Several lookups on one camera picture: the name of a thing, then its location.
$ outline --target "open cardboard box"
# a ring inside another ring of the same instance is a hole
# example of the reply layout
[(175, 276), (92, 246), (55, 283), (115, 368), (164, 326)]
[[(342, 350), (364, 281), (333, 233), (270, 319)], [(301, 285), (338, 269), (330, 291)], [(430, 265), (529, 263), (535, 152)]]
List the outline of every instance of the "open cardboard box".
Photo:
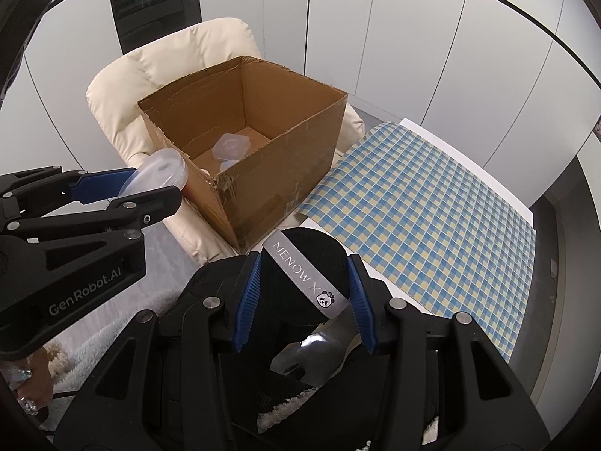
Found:
[[(244, 56), (180, 78), (139, 106), (154, 145), (183, 154), (184, 195), (247, 253), (330, 169), (346, 100), (343, 91)], [(247, 135), (251, 148), (221, 173), (211, 148), (227, 132)]]

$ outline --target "checkered cloth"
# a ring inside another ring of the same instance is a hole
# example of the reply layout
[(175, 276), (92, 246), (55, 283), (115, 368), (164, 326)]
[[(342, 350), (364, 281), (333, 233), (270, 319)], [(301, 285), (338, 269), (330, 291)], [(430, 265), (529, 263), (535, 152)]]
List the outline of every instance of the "checkered cloth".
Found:
[(300, 212), (435, 315), (471, 313), (509, 360), (526, 310), (536, 233), (440, 149), (383, 124)]

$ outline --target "metal bolt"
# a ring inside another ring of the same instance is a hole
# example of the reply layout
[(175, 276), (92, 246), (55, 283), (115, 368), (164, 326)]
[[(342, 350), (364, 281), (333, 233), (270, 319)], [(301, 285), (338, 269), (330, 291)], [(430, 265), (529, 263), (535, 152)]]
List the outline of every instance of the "metal bolt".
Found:
[(207, 309), (216, 309), (221, 305), (221, 300), (219, 300), (217, 297), (206, 297), (202, 301), (202, 304), (207, 307)]
[(136, 314), (136, 320), (142, 324), (145, 324), (146, 322), (152, 320), (152, 316), (152, 310), (140, 310), (140, 312)]
[(467, 312), (457, 312), (457, 314), (455, 315), (455, 318), (457, 319), (459, 324), (463, 324), (463, 325), (470, 324), (473, 320), (472, 316), (470, 314), (468, 314)]
[(402, 310), (407, 307), (407, 301), (402, 298), (391, 298), (388, 304), (395, 310)]
[(128, 239), (139, 239), (142, 237), (142, 232), (140, 232), (139, 230), (135, 230), (135, 229), (127, 229), (124, 233), (124, 236), (127, 237)]

